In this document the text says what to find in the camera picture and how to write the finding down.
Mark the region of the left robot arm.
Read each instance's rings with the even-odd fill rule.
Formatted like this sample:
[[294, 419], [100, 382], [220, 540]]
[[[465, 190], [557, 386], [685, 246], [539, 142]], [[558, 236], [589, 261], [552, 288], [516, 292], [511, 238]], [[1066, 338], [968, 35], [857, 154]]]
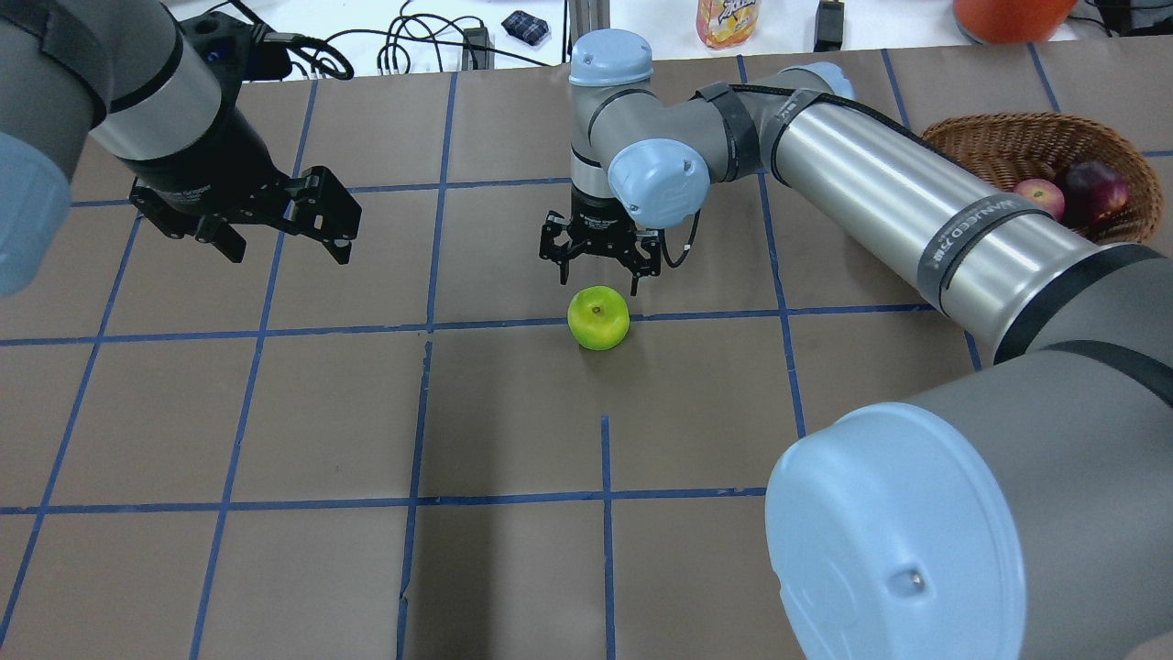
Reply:
[[267, 226], [348, 263], [359, 203], [326, 166], [282, 171], [237, 106], [243, 83], [285, 79], [293, 56], [323, 52], [320, 72], [352, 79], [330, 43], [250, 11], [177, 20], [160, 1], [5, 1], [1, 16], [4, 295], [38, 275], [87, 140], [133, 173], [130, 203], [168, 238], [238, 263], [239, 227]]

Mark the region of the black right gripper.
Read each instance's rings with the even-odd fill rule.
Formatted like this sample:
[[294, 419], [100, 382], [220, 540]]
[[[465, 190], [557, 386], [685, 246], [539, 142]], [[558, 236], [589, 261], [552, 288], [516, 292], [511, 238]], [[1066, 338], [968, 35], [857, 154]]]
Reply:
[[579, 256], [615, 259], [629, 268], [630, 295], [638, 295], [645, 271], [662, 270], [662, 238], [638, 230], [621, 200], [582, 191], [571, 184], [570, 215], [550, 210], [542, 223], [540, 259], [560, 268], [560, 284], [570, 279], [570, 264]]

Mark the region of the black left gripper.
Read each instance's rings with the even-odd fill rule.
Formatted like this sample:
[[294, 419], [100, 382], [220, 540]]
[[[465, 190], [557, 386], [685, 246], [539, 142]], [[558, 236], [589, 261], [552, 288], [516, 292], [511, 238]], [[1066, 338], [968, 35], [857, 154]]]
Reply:
[[350, 264], [362, 215], [355, 197], [323, 164], [282, 171], [238, 109], [221, 113], [179, 154], [128, 168], [136, 177], [129, 199], [168, 238], [197, 237], [239, 264], [248, 239], [233, 225], [265, 225], [320, 241], [339, 266]]

